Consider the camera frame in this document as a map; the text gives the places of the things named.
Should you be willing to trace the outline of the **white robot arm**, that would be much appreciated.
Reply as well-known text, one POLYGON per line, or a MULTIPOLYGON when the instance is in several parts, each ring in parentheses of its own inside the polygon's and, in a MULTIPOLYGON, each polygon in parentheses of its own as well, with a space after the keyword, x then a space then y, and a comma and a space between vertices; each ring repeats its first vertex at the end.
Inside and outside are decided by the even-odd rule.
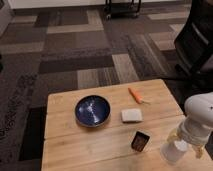
POLYGON ((213 92, 189 97, 184 109, 185 119, 170 132, 167 141, 183 140, 192 146, 195 156, 201 158, 213 131, 213 92))

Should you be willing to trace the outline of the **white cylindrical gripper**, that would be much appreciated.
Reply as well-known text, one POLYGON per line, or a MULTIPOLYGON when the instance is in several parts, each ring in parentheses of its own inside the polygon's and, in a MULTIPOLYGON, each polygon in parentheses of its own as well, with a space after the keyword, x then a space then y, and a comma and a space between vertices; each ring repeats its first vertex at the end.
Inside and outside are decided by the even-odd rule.
POLYGON ((169 133, 167 141, 177 141, 180 137, 185 142, 191 145, 195 145, 196 157, 201 158, 204 153, 203 146, 208 142, 210 134, 210 127, 205 126, 192 119, 185 119, 179 124, 177 130, 173 129, 169 133))

